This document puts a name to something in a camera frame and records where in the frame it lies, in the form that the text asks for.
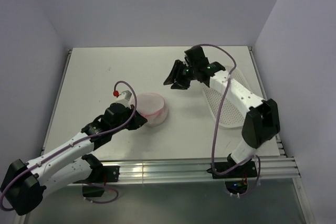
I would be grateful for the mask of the white mesh laundry bag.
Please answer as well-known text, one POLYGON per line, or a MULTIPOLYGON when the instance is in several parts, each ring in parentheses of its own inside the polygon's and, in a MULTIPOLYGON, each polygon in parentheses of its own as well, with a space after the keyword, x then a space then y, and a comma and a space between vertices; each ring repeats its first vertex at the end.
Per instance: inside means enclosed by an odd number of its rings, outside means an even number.
POLYGON ((165 99, 157 93, 141 93, 137 95, 137 112, 147 122, 145 126, 155 127, 162 124, 168 115, 165 99))

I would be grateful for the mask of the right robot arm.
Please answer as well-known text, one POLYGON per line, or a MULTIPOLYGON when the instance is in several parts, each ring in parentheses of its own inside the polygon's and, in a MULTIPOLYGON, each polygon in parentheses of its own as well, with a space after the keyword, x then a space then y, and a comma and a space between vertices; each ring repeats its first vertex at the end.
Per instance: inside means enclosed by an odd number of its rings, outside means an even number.
POLYGON ((243 139, 230 153, 232 161, 227 164, 228 173, 237 177, 245 171, 245 163, 257 150, 280 132, 278 105, 273 99, 265 100, 249 91, 219 62, 210 62, 203 48, 200 44, 186 50, 184 60, 174 61, 163 84, 171 89, 187 90, 192 81, 198 81, 222 96, 219 108, 228 100, 244 117, 243 139))

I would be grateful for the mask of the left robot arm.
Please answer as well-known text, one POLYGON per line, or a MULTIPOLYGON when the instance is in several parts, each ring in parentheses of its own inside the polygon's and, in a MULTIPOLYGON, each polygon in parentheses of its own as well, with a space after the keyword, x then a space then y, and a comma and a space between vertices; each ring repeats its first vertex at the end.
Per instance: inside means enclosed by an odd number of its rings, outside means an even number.
POLYGON ((50 193, 74 182, 96 183, 103 181, 103 164, 93 155, 112 136, 122 130, 137 130, 147 119, 133 105, 111 104, 103 115, 96 117, 58 148, 42 156, 23 162, 12 162, 1 185, 1 200, 23 216, 34 210, 50 193))

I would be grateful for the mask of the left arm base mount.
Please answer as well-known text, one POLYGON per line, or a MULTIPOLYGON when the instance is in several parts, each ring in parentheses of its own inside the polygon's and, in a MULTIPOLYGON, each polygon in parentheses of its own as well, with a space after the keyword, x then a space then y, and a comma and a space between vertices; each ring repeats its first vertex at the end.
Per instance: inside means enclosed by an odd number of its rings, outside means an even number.
POLYGON ((119 192, 108 185, 108 183, 118 182, 120 175, 120 166, 104 166, 93 154, 86 154, 82 158, 90 168, 88 178, 83 180, 82 195, 84 200, 95 204, 107 204, 114 202, 119 197, 119 192), (115 196, 107 201, 97 201, 107 191, 112 191, 115 196))

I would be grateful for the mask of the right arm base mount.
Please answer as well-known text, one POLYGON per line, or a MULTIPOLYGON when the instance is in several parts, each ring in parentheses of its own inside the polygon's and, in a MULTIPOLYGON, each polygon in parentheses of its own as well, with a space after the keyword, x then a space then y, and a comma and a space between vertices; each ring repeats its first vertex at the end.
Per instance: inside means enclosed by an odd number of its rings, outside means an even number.
POLYGON ((214 162, 206 170, 212 179, 224 179, 227 193, 231 197, 241 198, 259 185, 261 161, 254 156, 244 163, 236 164, 231 156, 225 162, 214 162))

